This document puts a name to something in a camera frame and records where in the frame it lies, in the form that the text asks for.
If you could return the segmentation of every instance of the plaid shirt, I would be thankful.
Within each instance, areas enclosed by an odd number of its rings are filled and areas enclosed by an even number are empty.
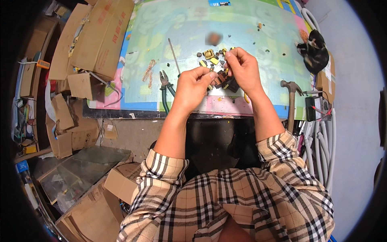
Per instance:
[[[189,160],[150,150],[117,241],[217,241],[228,216],[257,241],[327,241],[333,204],[287,131],[257,143],[262,168],[185,182]]]

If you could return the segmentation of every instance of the hand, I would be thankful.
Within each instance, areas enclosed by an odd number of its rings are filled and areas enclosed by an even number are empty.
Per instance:
[[[182,72],[177,80],[171,112],[177,110],[188,116],[202,102],[208,85],[217,77],[216,72],[210,72],[210,69],[205,67]]]
[[[258,62],[254,56],[237,47],[227,51],[225,59],[227,63],[224,66],[229,69],[228,75],[235,76],[236,82],[249,97],[263,91]]]

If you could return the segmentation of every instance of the person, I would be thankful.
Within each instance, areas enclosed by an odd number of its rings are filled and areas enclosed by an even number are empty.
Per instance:
[[[184,71],[117,241],[327,241],[334,229],[328,191],[299,157],[260,82],[255,57],[225,53],[229,75],[249,96],[261,168],[213,170],[186,181],[186,122],[217,77]]]

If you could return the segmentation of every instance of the black cat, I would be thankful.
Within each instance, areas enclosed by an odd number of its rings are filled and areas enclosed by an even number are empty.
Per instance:
[[[308,71],[316,75],[327,66],[329,61],[328,50],[325,47],[324,38],[316,29],[310,32],[306,44],[297,42],[295,44],[300,55],[304,57],[304,63]]]

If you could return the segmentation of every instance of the green-handled pliers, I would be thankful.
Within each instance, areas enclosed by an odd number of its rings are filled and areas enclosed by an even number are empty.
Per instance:
[[[163,99],[163,106],[165,109],[165,113],[168,115],[170,109],[168,108],[168,105],[167,105],[167,91],[166,91],[166,89],[168,88],[168,90],[171,92],[173,97],[175,97],[175,90],[173,89],[173,84],[171,84],[168,81],[168,76],[167,76],[167,74],[165,74],[164,70],[162,73],[160,71],[160,81],[161,81],[160,90],[161,90],[161,96]]]

